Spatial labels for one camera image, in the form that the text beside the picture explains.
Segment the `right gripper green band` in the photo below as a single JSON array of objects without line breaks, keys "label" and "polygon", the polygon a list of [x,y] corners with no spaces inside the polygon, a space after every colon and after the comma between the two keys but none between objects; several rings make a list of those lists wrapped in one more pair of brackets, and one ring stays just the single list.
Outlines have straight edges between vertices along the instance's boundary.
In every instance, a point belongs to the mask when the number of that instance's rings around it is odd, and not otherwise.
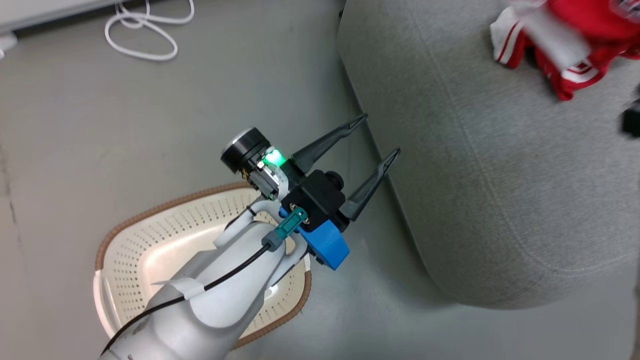
[{"label": "right gripper green band", "polygon": [[[263,198],[281,201],[303,182],[306,173],[328,150],[341,139],[349,137],[368,117],[366,113],[359,114],[293,153],[291,158],[285,158],[260,130],[251,127],[240,132],[224,147],[221,161],[232,173],[239,173]],[[399,147],[391,151],[348,197],[343,204],[343,216],[346,219],[355,222],[359,218],[401,152]]]}]

